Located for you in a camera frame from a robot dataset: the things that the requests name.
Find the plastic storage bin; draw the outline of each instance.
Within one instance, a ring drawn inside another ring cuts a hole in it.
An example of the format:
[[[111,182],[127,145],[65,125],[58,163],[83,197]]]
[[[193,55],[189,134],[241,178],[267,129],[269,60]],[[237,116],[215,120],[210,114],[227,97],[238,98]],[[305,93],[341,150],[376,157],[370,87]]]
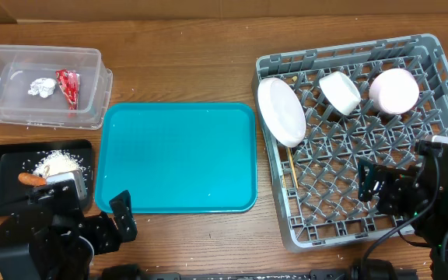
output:
[[[27,93],[38,78],[61,69],[80,74],[79,108],[69,110],[60,87],[44,99]],[[96,49],[0,45],[0,123],[98,129],[110,101],[113,74]]]
[[[420,93],[410,111],[385,117],[374,110],[369,87],[391,68],[410,71]],[[348,116],[334,110],[319,87],[321,78],[336,71],[348,75],[361,93],[362,102]],[[406,168],[421,162],[413,150],[417,139],[448,136],[448,62],[438,39],[422,34],[263,56],[252,82],[256,100],[259,82],[269,77],[292,87],[307,122],[306,137],[293,149],[290,166],[285,146],[259,114],[286,249],[300,252],[374,240],[396,226],[401,218],[379,214],[376,196],[368,203],[357,199],[357,162],[367,158]],[[408,226],[402,233],[413,231]]]

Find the black tray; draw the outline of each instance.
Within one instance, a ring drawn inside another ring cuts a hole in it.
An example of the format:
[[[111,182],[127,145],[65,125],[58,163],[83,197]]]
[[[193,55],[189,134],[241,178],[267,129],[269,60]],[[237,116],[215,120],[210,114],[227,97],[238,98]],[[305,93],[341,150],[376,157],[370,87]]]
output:
[[[38,142],[0,145],[0,203],[26,194],[29,186],[19,182],[22,172],[32,173],[35,165],[46,155],[44,152],[66,150],[71,155],[83,158],[81,165],[86,168],[82,173],[87,190],[86,199],[81,201],[82,210],[87,210],[93,202],[94,155],[91,143],[87,140]],[[30,208],[26,201],[0,208],[0,216]]]

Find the white bowl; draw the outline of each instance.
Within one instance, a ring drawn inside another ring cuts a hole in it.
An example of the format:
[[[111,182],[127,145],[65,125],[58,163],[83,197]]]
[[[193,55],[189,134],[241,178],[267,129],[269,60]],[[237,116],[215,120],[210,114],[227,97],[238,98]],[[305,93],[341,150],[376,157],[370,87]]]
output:
[[[400,68],[386,70],[369,88],[373,106],[387,114],[402,114],[418,101],[419,86],[412,74]]]
[[[269,131],[283,145],[296,147],[305,137],[306,122],[293,90],[281,79],[266,78],[258,85],[257,100]]]
[[[361,102],[361,95],[354,83],[342,72],[334,72],[321,78],[319,87],[331,105],[345,116]]]

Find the wooden stick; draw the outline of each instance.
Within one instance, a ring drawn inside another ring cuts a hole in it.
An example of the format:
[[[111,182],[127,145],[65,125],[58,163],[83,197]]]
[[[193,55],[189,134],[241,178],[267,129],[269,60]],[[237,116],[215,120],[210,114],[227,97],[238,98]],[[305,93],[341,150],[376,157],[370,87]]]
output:
[[[285,174],[283,174],[281,176],[281,179],[283,180],[283,187],[286,188],[286,184],[285,184]]]
[[[292,150],[290,148],[286,148],[286,152],[288,152],[289,166],[292,169],[293,183],[295,184],[295,189],[298,190],[299,183],[296,181],[295,166],[293,165]]]

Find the teal plastic tray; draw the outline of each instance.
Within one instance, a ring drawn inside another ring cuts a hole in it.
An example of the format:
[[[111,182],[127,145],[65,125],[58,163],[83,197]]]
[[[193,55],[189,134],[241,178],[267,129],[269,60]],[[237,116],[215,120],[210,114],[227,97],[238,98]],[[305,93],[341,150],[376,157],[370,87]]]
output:
[[[122,103],[105,116],[98,207],[120,191],[132,212],[245,212],[257,200],[254,112],[241,103]]]

